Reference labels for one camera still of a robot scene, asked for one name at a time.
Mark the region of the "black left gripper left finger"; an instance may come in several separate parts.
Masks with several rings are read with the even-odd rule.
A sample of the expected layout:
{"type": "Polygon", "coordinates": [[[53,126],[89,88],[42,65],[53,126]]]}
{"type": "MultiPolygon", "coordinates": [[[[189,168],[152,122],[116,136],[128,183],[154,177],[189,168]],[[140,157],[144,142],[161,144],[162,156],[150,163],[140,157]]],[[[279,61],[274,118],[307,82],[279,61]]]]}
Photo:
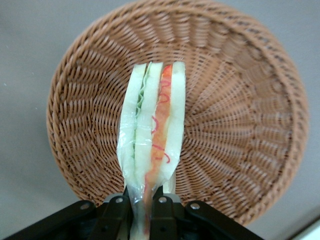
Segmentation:
{"type": "Polygon", "coordinates": [[[77,201],[8,236],[7,240],[128,240],[132,210],[127,195],[116,193],[97,207],[77,201]]]}

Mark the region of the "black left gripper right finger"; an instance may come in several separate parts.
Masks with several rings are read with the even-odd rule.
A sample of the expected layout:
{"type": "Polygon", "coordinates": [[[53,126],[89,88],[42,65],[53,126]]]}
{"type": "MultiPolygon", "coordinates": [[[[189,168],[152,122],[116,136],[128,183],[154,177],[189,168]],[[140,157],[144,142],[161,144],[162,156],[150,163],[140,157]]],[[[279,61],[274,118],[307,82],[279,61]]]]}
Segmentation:
{"type": "Polygon", "coordinates": [[[151,240],[260,240],[261,237],[207,203],[193,200],[183,206],[167,195],[154,198],[151,240]]]}

